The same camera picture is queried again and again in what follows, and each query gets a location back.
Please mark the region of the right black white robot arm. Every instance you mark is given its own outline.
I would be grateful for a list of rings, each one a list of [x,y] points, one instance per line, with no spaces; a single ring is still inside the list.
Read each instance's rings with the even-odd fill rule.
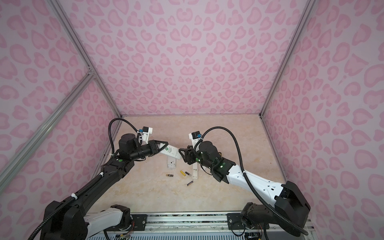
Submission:
[[[179,153],[185,163],[208,168],[218,182],[241,187],[256,196],[260,204],[247,203],[240,214],[245,228],[274,224],[295,237],[309,234],[305,226],[311,207],[295,183],[282,184],[250,173],[243,165],[224,158],[209,141],[196,148],[179,149]]]

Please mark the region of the aluminium diagonal frame bar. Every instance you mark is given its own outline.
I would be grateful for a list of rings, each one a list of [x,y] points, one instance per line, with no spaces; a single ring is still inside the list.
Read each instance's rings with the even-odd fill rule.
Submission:
[[[10,185],[12,180],[18,175],[26,162],[41,146],[44,140],[61,121],[64,115],[72,107],[72,105],[81,96],[88,85],[94,80],[95,73],[90,71],[81,82],[75,86],[68,96],[58,105],[53,113],[39,126],[32,137],[20,148],[20,150],[11,158],[1,172],[1,193]]]

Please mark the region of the slim white remote control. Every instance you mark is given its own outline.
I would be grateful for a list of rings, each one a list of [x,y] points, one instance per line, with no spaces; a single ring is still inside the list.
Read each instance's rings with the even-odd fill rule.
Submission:
[[[194,180],[198,179],[198,163],[193,164],[192,179]]]

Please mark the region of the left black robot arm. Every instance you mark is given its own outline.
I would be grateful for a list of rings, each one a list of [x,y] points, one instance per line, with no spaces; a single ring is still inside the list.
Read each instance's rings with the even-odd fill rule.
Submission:
[[[44,219],[30,235],[42,240],[85,240],[108,228],[131,230],[130,209],[113,205],[98,214],[88,213],[94,203],[115,183],[124,178],[135,162],[152,157],[168,147],[168,142],[149,140],[140,145],[135,134],[125,134],[119,140],[119,149],[102,166],[101,172],[84,187],[61,202],[53,201],[45,209]]]

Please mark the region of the white remote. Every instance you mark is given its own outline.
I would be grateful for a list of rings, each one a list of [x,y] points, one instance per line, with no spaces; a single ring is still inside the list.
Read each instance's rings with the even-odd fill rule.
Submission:
[[[160,153],[177,160],[182,158],[181,154],[179,153],[179,149],[171,145],[167,145],[162,151],[160,151]]]

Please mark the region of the aluminium front rail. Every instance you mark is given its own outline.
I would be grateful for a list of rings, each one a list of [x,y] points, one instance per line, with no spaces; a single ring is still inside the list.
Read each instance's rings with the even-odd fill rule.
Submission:
[[[227,213],[238,212],[174,212],[133,213],[147,215],[144,231],[121,231],[114,219],[116,212],[107,210],[86,217],[85,235],[70,231],[70,240],[294,240],[274,224],[247,230],[229,230]]]

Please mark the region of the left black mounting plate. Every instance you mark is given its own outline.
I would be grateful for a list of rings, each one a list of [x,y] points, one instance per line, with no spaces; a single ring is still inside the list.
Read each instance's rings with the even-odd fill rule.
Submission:
[[[121,231],[144,231],[147,224],[147,215],[125,215],[118,226]]]

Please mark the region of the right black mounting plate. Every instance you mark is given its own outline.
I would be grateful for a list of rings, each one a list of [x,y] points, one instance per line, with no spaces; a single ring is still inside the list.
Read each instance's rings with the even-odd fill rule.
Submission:
[[[243,223],[243,216],[240,213],[227,213],[227,224],[229,230],[247,230],[248,228]]]

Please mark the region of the black mounting plate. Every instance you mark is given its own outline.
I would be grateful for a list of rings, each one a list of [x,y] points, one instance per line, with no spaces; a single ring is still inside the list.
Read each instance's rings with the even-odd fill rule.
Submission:
[[[144,231],[147,224],[147,215],[125,215],[118,226],[121,231]]]
[[[243,216],[240,213],[227,213],[227,224],[229,230],[247,230],[248,228],[243,223]]]

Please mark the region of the white remote angled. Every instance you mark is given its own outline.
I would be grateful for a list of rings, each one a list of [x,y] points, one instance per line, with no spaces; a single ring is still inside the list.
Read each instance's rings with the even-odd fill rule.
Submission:
[[[176,166],[177,166],[177,159],[168,156],[168,158],[167,158],[167,168],[172,170],[172,169],[175,169]]]

